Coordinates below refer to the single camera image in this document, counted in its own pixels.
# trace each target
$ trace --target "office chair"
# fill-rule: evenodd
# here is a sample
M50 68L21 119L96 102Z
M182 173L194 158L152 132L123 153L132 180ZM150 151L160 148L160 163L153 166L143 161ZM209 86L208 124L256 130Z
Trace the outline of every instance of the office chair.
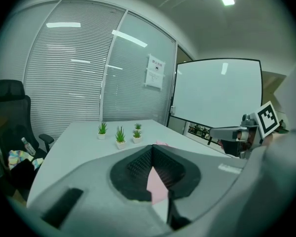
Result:
M0 149L4 165L8 167L8 157L10 150L25 150L21 139L24 137L36 150L34 159L45 158L47 153L38 148L39 143L34 137L31 127L31 99L25 95L22 82L17 80L0 80ZM49 152L49 145L54 139L47 135L39 136L44 141L46 150ZM35 177L34 167L29 161L18 164L11 171L11 177L17 186L29 189ZM24 177L24 171L29 173L25 182L20 182L20 177Z

